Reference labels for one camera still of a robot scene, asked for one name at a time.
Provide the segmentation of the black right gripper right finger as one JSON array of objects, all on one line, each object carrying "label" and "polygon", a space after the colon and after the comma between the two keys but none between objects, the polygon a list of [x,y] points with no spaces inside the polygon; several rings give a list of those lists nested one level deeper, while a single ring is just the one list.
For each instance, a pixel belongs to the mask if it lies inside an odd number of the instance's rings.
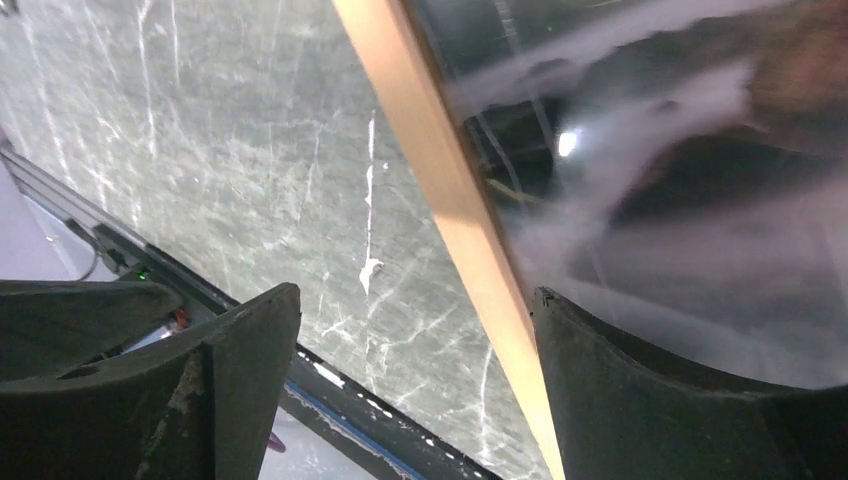
[{"label": "black right gripper right finger", "polygon": [[843,479],[847,389],[723,372],[540,287],[531,317],[569,479]]}]

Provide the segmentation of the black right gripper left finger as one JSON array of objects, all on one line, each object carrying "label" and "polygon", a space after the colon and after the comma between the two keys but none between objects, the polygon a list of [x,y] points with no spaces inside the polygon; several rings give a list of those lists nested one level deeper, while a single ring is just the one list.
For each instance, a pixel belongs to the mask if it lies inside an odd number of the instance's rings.
[{"label": "black right gripper left finger", "polygon": [[155,282],[1,286],[5,479],[254,479],[301,324],[280,284],[114,355],[180,306]]}]

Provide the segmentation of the light wooden picture frame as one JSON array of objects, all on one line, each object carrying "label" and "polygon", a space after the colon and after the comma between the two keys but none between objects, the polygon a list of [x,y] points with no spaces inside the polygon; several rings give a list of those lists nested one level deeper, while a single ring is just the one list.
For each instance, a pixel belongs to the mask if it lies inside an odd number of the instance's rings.
[{"label": "light wooden picture frame", "polygon": [[335,10],[555,479],[565,476],[526,297],[504,248],[442,73],[406,1]]}]

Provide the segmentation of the clear acrylic glass sheet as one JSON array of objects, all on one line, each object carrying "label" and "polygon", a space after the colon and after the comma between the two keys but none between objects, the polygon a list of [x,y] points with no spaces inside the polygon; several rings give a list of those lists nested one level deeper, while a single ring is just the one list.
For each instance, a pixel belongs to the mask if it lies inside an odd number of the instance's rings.
[{"label": "clear acrylic glass sheet", "polygon": [[522,287],[847,381],[843,1],[412,1]]}]

